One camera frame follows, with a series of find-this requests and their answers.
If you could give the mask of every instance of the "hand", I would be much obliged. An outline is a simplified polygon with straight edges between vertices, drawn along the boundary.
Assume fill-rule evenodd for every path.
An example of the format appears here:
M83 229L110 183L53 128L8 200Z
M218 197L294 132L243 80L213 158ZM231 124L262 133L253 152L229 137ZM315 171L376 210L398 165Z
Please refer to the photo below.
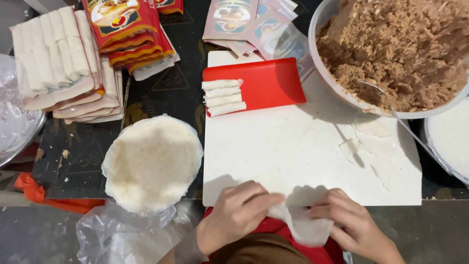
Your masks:
M283 194L269 194L262 185L250 180L224 188L213 212L197 227L197 245L209 255L254 231L267 216L267 210L285 200Z
M343 248L377 264L405 264L394 242L376 226L367 209L354 202L341 189L331 189L314 202L309 215L342 224L333 225L330 236Z

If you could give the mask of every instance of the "metal spoon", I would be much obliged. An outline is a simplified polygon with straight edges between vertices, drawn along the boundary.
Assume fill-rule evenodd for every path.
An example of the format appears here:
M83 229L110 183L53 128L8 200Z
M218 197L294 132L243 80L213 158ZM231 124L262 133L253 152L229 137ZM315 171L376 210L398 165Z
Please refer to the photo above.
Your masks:
M384 94L384 96L387 98L387 94L381 90L381 88L375 86L375 85L372 85L372 84L369 84L367 82L364 82L364 81L361 81L361 80L358 80L359 82L363 83L363 84L367 84L367 85L370 85L376 89L378 89L380 92L382 92ZM424 144L420 138L418 138L413 132L412 130L409 128L409 126L406 125L406 123L400 119L398 116L397 116L397 113L396 111L394 111L394 108L389 105L389 109L391 110L391 113L393 114L393 116L397 119L397 121L399 121L399 123L412 135L412 137L414 137L415 140L417 140L417 142L428 152L428 154L430 154L430 156L436 161L438 162L438 164L446 170L446 172L450 175L452 175L452 173L450 172L450 170L443 164L443 162L433 153L433 151L431 149L428 148L428 146L426 144Z

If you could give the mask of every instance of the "red tray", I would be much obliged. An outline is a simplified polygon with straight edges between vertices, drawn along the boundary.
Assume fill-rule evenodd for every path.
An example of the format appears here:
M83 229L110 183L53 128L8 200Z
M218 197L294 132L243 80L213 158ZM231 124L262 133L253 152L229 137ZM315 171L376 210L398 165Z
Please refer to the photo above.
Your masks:
M243 79L243 111L306 103L295 58L210 67L202 78L204 82Z

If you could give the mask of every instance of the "table surface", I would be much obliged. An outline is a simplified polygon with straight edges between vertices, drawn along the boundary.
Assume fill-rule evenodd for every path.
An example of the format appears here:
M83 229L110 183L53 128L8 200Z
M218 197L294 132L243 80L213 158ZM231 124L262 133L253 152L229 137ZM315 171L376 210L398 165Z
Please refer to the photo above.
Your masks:
M294 0L299 15L293 23L305 35L311 17L321 0ZM141 119L168 114L193 126L204 146L205 106L201 89L202 71L207 67L207 54L217 50L202 41L210 0L184 2L184 15L160 15L160 21L181 61L159 74L137 82L133 78L128 90L125 117L122 121L98 124L72 123L49 118L45 124L40 148L45 155L37 161L33 177L46 189L47 198L107 198L106 178L101 163L106 151L122 127ZM410 120L419 135L422 120ZM69 151L63 159L62 151ZM422 199L469 200L469 189L449 176L417 145L422 164ZM185 196L201 199L203 166Z

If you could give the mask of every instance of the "plastic wrap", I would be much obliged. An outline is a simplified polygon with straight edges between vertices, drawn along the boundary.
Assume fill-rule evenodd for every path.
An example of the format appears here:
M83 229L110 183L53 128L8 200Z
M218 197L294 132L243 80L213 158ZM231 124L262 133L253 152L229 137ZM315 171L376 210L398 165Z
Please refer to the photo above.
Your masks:
M13 57L0 54L0 166L27 144L43 118L41 110L25 110Z
M77 222L77 257L82 264L155 264L198 225L202 214L194 206L184 200L141 216L106 200Z

